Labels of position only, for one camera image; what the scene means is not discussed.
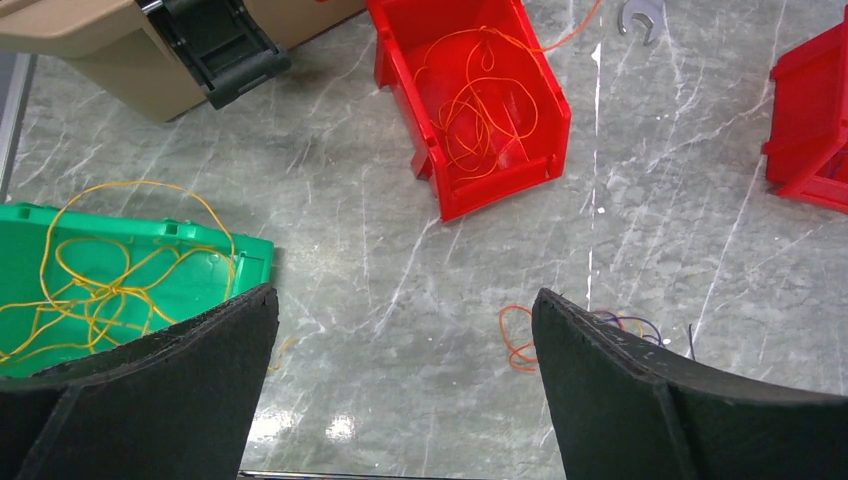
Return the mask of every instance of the purple wire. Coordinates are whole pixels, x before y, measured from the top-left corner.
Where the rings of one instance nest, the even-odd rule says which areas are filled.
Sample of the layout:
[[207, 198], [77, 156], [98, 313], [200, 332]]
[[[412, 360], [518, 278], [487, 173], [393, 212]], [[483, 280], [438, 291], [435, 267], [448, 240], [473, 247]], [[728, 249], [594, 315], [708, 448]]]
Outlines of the purple wire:
[[689, 324], [689, 352], [692, 355], [692, 361], [697, 362], [695, 360], [695, 335], [692, 333], [692, 324]]
[[610, 312], [609, 310], [595, 310], [595, 311], [592, 311], [592, 312], [589, 312], [589, 313], [591, 313], [595, 316], [606, 315], [609, 318], [602, 319], [603, 322], [605, 322], [605, 323], [615, 323], [616, 325], [618, 325], [618, 328], [620, 328], [622, 330], [624, 330], [624, 323], [622, 322], [622, 320], [633, 320], [635, 322], [644, 323], [645, 325], [651, 327], [651, 329], [654, 331], [654, 333], [657, 334], [656, 337], [654, 337], [653, 335], [647, 335], [647, 337], [656, 340], [657, 346], [666, 348], [665, 344], [663, 343], [663, 338], [662, 338], [662, 334], [660, 333], [660, 329], [657, 328], [657, 326], [654, 325], [653, 323], [651, 323], [649, 320], [646, 320], [642, 317], [619, 317], [618, 315]]

